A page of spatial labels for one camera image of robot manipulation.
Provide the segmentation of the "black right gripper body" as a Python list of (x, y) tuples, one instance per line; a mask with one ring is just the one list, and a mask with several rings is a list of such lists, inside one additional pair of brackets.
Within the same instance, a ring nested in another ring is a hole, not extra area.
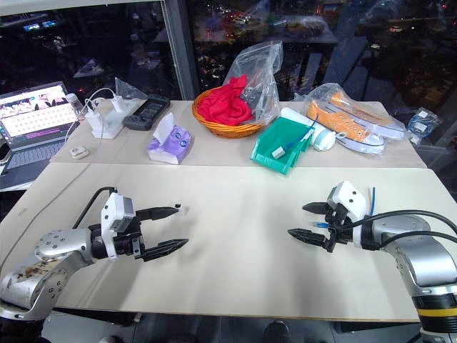
[(344, 225), (352, 223), (347, 214), (348, 210), (342, 204), (337, 204), (335, 209), (329, 204), (326, 205), (325, 221), (330, 233), (330, 237), (324, 244), (327, 252), (332, 252), (337, 243), (348, 244), (353, 241), (353, 229), (343, 228)]

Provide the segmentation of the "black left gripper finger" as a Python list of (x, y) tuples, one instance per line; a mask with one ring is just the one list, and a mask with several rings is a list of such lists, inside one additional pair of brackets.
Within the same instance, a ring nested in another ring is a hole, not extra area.
[(142, 254), (142, 259), (144, 262), (149, 262), (165, 257), (182, 248), (188, 242), (188, 239), (171, 239), (165, 242), (160, 242), (153, 248), (145, 249)]
[(136, 212), (136, 218), (142, 222), (146, 220), (159, 220), (167, 218), (179, 212), (176, 207), (152, 207), (148, 209), (141, 209)]

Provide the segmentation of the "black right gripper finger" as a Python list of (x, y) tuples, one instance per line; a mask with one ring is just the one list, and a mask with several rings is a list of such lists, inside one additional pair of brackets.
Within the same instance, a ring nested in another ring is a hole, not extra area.
[(302, 210), (312, 214), (326, 214), (329, 210), (329, 205), (326, 202), (311, 202), (304, 204)]
[(305, 244), (317, 247), (327, 247), (329, 240), (323, 234), (317, 234), (308, 229), (289, 229), (287, 231), (293, 238)]

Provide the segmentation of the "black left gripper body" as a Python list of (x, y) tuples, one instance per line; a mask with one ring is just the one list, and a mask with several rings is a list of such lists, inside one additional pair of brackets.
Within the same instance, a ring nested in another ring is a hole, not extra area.
[(149, 218), (144, 213), (136, 213), (123, 232), (114, 238), (114, 246), (118, 255), (132, 255), (134, 259), (146, 262), (146, 248), (141, 232), (141, 223)]

